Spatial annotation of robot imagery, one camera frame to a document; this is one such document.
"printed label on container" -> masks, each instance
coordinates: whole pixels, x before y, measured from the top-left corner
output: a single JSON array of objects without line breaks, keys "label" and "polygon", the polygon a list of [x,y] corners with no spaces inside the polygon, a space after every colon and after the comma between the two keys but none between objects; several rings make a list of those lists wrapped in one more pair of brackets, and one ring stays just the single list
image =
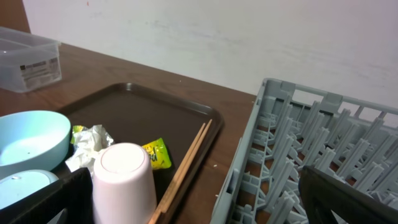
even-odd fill
[{"label": "printed label on container", "polygon": [[58,58],[20,66],[26,88],[33,89],[61,77]]}]

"pink cup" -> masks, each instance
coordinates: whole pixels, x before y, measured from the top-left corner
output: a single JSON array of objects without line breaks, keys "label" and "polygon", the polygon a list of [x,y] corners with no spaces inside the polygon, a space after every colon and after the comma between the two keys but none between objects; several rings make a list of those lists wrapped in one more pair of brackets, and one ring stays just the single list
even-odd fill
[{"label": "pink cup", "polygon": [[143,224],[155,209],[154,176],[147,152],[132,143],[108,147],[94,163],[95,223]]}]

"wooden tabletop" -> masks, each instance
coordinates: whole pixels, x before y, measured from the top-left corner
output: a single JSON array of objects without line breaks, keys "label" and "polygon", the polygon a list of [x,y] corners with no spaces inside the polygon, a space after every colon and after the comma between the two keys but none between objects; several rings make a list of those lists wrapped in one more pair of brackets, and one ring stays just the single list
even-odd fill
[{"label": "wooden tabletop", "polygon": [[223,129],[175,214],[175,223],[209,223],[216,195],[223,185],[256,97],[66,44],[60,47],[60,63],[62,81],[58,83],[29,93],[0,89],[0,116],[27,110],[57,110],[122,82],[137,83],[196,101],[222,114]]}]

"gray plastic dish rack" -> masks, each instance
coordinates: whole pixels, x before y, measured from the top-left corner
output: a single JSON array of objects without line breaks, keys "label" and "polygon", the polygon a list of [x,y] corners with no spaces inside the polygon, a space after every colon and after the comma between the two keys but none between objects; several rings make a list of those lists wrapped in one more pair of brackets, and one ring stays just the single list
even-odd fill
[{"label": "gray plastic dish rack", "polygon": [[[322,97],[312,106],[295,90]],[[351,111],[340,107],[356,105]],[[379,111],[373,122],[359,118]],[[384,125],[398,110],[307,86],[264,79],[211,218],[212,224],[308,223],[299,197],[300,171],[322,172],[398,209],[398,129]],[[256,173],[245,171],[250,165]],[[249,194],[250,204],[241,200]],[[337,217],[339,223],[344,220]]]}]

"chopsticks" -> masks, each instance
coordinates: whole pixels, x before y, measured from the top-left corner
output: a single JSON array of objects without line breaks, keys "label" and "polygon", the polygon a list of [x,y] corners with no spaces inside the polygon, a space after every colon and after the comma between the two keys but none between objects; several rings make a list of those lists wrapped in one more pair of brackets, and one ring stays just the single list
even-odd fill
[{"label": "chopsticks", "polygon": [[170,207],[170,204],[172,203],[178,188],[180,188],[181,183],[185,177],[185,174],[187,174],[189,167],[191,166],[191,163],[193,161],[193,158],[195,157],[196,153],[199,150],[199,147],[203,141],[203,139],[206,136],[207,131],[209,130],[211,121],[206,125],[203,123],[201,126],[198,134],[194,138],[191,146],[188,149],[188,152],[186,153],[184,159],[182,160],[180,167],[177,169],[176,173],[174,174],[174,177],[169,184],[169,187],[167,187],[166,192],[164,193],[162,200],[160,200],[155,213],[152,215],[152,218],[149,221],[149,224],[155,224],[157,219],[159,218],[161,213],[166,213],[167,210]]}]

